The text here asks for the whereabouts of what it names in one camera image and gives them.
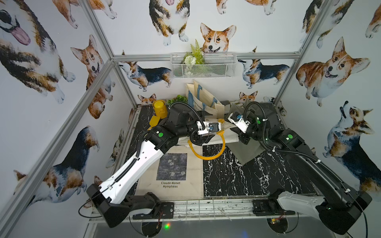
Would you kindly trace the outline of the white Monet canvas bag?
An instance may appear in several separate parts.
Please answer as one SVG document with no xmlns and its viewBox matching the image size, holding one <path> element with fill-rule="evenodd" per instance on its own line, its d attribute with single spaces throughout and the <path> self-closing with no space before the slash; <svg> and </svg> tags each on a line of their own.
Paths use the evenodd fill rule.
<svg viewBox="0 0 381 238">
<path fill-rule="evenodd" d="M 202 199 L 203 160 L 188 147 L 172 147 L 140 177 L 135 195 L 148 192 L 162 201 Z"/>
</svg>

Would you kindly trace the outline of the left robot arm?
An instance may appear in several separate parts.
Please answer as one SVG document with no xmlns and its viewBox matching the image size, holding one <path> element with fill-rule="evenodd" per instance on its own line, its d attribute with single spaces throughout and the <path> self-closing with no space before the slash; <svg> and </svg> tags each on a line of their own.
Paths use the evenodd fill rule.
<svg viewBox="0 0 381 238">
<path fill-rule="evenodd" d="M 118 226 L 131 216 L 147 215 L 151 219 L 160 217 L 160 199 L 152 192 L 128 195 L 131 187 L 154 162 L 178 145 L 180 138 L 188 137 L 191 142 L 201 146 L 208 142 L 203 136 L 221 131 L 220 122 L 204 121 L 189 104 L 172 104 L 167 117 L 138 139 L 136 153 L 110 178 L 100 185 L 92 184 L 87 189 L 86 193 L 99 212 L 99 217 L 110 228 Z"/>
</svg>

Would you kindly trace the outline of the yellow-handled canvas bag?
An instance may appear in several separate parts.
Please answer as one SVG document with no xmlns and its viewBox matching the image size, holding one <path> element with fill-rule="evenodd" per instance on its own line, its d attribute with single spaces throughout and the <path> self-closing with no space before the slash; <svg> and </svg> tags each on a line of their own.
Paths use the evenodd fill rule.
<svg viewBox="0 0 381 238">
<path fill-rule="evenodd" d="M 203 146 L 207 146 L 207 145 L 222 144 L 221 151 L 218 152 L 216 155 L 209 156 L 209 157 L 205 157 L 205 156 L 197 154 L 197 152 L 194 149 L 194 146 L 197 146 L 197 145 L 192 144 L 191 141 L 190 141 L 190 135 L 191 135 L 191 133 L 193 131 L 198 131 L 197 124 L 195 126 L 195 129 L 191 129 L 190 130 L 190 135 L 189 136 L 182 137 L 182 138 L 179 139 L 178 145 L 190 148 L 192 150 L 192 152 L 195 154 L 195 156 L 200 158 L 200 159 L 202 159 L 202 160 L 206 160 L 206 161 L 214 160 L 214 159 L 220 157 L 223 154 L 223 152 L 225 151 L 226 144 L 228 144 L 229 142 L 236 141 L 237 137 L 235 137 L 235 134 L 232 131 L 229 130 L 234 125 L 229 123 L 229 122 L 226 122 L 224 119 L 209 119 L 209 118 L 205 118 L 204 117 L 204 112 L 201 112 L 201 111 L 196 111 L 196 113 L 197 113 L 198 117 L 203 120 L 203 122 L 219 122 L 219 123 L 221 123 L 222 131 L 219 131 L 219 132 L 216 132 L 216 133 L 212 133 L 212 135 L 214 135 L 213 139 L 208 144 L 204 144 L 203 145 Z"/>
</svg>

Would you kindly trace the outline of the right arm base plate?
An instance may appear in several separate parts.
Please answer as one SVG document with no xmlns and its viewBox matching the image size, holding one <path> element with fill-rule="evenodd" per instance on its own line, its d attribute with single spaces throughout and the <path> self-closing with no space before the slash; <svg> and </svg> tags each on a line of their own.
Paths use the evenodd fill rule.
<svg viewBox="0 0 381 238">
<path fill-rule="evenodd" d="M 273 200 L 268 199 L 254 199 L 253 214 L 256 216 L 284 216 L 295 215 L 294 211 L 287 211 L 280 207 L 280 205 Z"/>
</svg>

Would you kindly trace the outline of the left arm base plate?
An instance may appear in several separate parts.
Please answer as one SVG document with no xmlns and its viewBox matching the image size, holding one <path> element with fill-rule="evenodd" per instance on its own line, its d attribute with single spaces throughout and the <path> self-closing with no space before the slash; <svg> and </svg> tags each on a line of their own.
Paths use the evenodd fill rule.
<svg viewBox="0 0 381 238">
<path fill-rule="evenodd" d="M 160 205 L 154 207 L 149 214 L 134 215 L 134 220 L 152 220 L 152 219 L 173 219 L 174 217 L 174 203 L 162 202 Z"/>
</svg>

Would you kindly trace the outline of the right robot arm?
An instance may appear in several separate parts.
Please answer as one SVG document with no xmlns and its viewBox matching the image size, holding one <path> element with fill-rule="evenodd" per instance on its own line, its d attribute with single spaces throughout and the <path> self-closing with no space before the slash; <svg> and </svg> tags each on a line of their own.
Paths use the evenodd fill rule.
<svg viewBox="0 0 381 238">
<path fill-rule="evenodd" d="M 258 141 L 267 151 L 279 154 L 301 171 L 321 192 L 310 197 L 278 189 L 271 199 L 284 211 L 302 213 L 320 220 L 338 235 L 345 235 L 372 201 L 366 192 L 346 184 L 333 170 L 313 155 L 310 147 L 293 130 L 285 129 L 269 103 L 248 103 L 242 112 L 233 112 L 229 121 L 239 129 L 239 139 Z"/>
</svg>

